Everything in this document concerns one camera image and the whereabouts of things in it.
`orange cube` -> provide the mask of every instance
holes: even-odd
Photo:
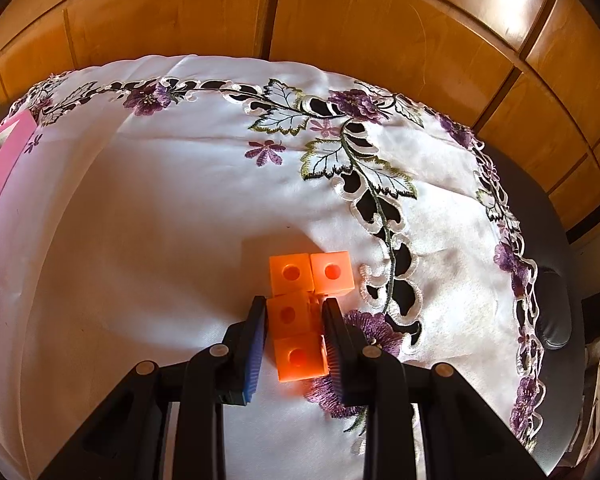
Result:
[[[291,337],[312,330],[311,296],[308,292],[299,290],[267,300],[269,333],[273,339]]]
[[[274,339],[273,349],[281,383],[323,377],[329,373],[322,337],[315,332]]]
[[[316,294],[344,296],[356,287],[347,251],[312,254],[311,268]]]
[[[285,254],[269,257],[271,290],[274,296],[289,292],[314,291],[314,277],[308,254]]]
[[[324,325],[322,324],[322,298],[315,294],[309,295],[309,318],[311,320],[312,332],[324,335]]]

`small purple flower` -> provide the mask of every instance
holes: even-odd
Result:
[[[328,119],[323,119],[321,123],[315,119],[311,119],[309,124],[311,125],[309,128],[311,131],[319,132],[325,139],[331,135],[334,137],[340,135],[339,127],[331,126],[331,121]]]
[[[24,152],[31,153],[33,151],[33,147],[40,144],[40,139],[42,139],[42,134],[36,135],[32,141],[27,143],[27,147]]]
[[[160,83],[145,83],[139,88],[134,88],[125,102],[125,108],[134,108],[134,115],[149,116],[154,112],[163,110],[171,103],[167,89]]]
[[[449,116],[440,113],[438,114],[438,121],[442,129],[464,149],[468,150],[474,143],[474,133],[466,126],[462,126],[462,124],[452,121]]]
[[[328,101],[337,105],[341,112],[354,119],[380,124],[380,119],[384,118],[371,97],[357,88],[342,92],[331,90]]]
[[[511,274],[511,288],[516,298],[522,298],[525,295],[525,287],[529,282],[529,267],[513,251],[513,248],[504,242],[496,245],[496,253],[493,261],[500,267],[500,270]]]
[[[282,164],[282,157],[275,152],[284,152],[286,148],[281,144],[275,144],[273,140],[265,140],[264,144],[256,142],[255,140],[249,141],[250,146],[256,146],[255,150],[249,150],[244,154],[246,158],[256,159],[256,166],[264,166],[267,163],[267,158],[270,159],[275,165],[279,166]]]
[[[394,332],[391,326],[384,321],[384,314],[371,314],[351,310],[344,316],[344,322],[357,326],[370,345],[376,345],[385,352],[398,357],[403,334]],[[364,406],[343,406],[333,388],[331,375],[318,377],[311,380],[309,392],[305,395],[306,400],[319,404],[320,407],[333,418],[347,418],[359,415],[365,409]]]
[[[518,386],[516,403],[511,410],[509,425],[516,437],[520,437],[529,427],[529,418],[536,407],[538,380],[533,377],[523,377]]]

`embroidered vine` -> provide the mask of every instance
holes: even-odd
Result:
[[[392,113],[421,126],[422,120],[416,106],[405,97],[383,94],[373,86],[356,83],[365,86],[369,93],[359,89],[330,92],[329,101],[338,111],[344,109],[347,117],[334,138],[318,137],[306,145],[300,174],[305,180],[333,180],[339,195],[350,202],[353,215],[381,240],[387,264],[379,275],[374,275],[369,266],[362,267],[360,293],[367,304],[388,314],[386,320],[394,329],[413,335],[415,343],[422,327],[417,320],[404,322],[415,303],[416,292],[407,281],[406,273],[410,269],[413,272],[413,266],[398,199],[415,199],[417,192],[409,175],[376,155],[378,149],[368,142],[366,123],[379,123]]]
[[[534,283],[538,266],[533,260],[524,258],[525,241],[520,222],[513,216],[507,202],[507,193],[502,189],[500,178],[491,158],[482,152],[484,143],[477,140],[472,131],[449,117],[423,107],[429,115],[436,117],[449,136],[466,150],[473,153],[478,171],[476,198],[484,206],[487,218],[495,224],[500,237],[494,249],[493,261],[500,269],[510,274],[511,290],[514,294],[514,315],[518,320],[518,351],[516,368],[522,376],[516,400],[511,410],[509,425],[519,441],[529,452],[536,445],[536,434],[542,426],[542,416],[536,408],[542,403],[546,388],[539,379],[544,350],[536,337],[536,322],[539,317]]]

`green leaf embroidery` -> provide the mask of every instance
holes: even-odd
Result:
[[[478,188],[475,193],[478,202],[480,202],[485,208],[492,209],[495,206],[495,198],[493,195],[487,192],[487,190]]]
[[[360,413],[356,415],[353,424],[349,426],[346,430],[344,430],[344,433],[350,433],[351,431],[356,430],[357,428],[362,426],[363,423],[366,428],[366,408],[364,408]],[[365,432],[365,428],[362,429],[362,432],[360,433],[361,436]]]
[[[414,105],[411,105],[402,94],[398,94],[395,97],[395,111],[412,123],[416,123],[421,128],[424,128],[424,123],[420,117],[420,111]]]
[[[351,160],[340,139],[314,139],[305,147],[306,151],[300,158],[300,175],[304,180],[322,176],[332,178],[343,171],[351,172]]]
[[[297,110],[288,110],[286,108],[272,108],[264,112],[260,118],[249,128],[256,132],[267,132],[274,134],[297,135],[300,130],[306,129],[309,116]]]
[[[293,108],[300,112],[300,104],[302,100],[302,90],[295,86],[289,86],[277,79],[269,79],[269,83],[264,87],[264,95],[266,95],[274,103],[282,106]]]
[[[386,160],[377,156],[358,159],[358,165],[365,174],[369,186],[376,192],[398,198],[405,196],[417,198],[418,191],[411,177],[401,170],[394,168]]]

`wooden wall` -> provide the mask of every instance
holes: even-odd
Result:
[[[578,0],[13,0],[0,92],[188,53],[300,61],[404,92],[515,160],[565,229],[600,205],[600,31]]]

